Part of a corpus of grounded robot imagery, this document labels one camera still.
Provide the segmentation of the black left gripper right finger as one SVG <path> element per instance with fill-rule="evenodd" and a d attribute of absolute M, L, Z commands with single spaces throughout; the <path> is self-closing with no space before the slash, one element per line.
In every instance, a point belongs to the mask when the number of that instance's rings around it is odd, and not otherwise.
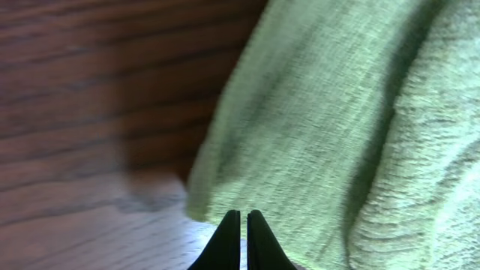
<path fill-rule="evenodd" d="M 259 210 L 247 215 L 247 269 L 296 270 Z"/>

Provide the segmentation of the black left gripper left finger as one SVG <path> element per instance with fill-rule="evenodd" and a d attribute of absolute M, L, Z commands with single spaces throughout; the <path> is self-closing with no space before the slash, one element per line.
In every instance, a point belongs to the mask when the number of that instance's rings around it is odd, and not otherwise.
<path fill-rule="evenodd" d="M 229 210 L 187 270 L 239 270 L 240 211 Z"/>

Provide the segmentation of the green microfiber cloth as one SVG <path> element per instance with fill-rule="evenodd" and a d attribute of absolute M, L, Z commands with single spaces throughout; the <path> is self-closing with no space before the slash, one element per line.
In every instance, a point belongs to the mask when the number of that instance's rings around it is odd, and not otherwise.
<path fill-rule="evenodd" d="M 309 269 L 479 267 L 479 0 L 271 0 L 188 181 Z"/>

